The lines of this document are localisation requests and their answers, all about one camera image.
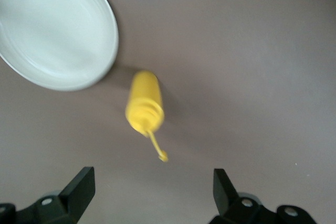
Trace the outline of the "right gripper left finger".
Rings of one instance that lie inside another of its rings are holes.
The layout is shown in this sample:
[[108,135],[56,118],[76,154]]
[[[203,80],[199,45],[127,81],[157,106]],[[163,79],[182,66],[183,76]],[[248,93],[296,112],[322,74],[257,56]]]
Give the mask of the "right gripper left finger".
[[95,195],[94,171],[84,167],[61,192],[18,211],[15,224],[77,224]]

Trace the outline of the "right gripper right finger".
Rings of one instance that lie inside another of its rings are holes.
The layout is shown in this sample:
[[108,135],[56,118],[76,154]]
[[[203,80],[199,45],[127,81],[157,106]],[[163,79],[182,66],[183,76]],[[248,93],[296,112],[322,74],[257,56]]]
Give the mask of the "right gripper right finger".
[[224,169],[214,169],[213,197],[218,215],[208,224],[278,224],[256,196],[237,192]]

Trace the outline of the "yellow squeeze bottle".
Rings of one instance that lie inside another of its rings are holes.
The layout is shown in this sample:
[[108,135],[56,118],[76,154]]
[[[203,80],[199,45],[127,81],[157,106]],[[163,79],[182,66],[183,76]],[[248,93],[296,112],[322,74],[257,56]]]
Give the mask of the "yellow squeeze bottle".
[[152,72],[141,70],[134,75],[125,117],[135,131],[151,140],[159,159],[167,162],[168,155],[154,136],[164,122],[164,110],[159,81]]

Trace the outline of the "beige round plate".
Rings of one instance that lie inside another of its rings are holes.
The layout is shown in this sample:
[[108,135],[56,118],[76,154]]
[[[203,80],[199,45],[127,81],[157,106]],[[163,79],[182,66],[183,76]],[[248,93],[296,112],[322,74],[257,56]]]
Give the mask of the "beige round plate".
[[94,85],[113,66],[118,46],[107,0],[0,0],[0,58],[38,86]]

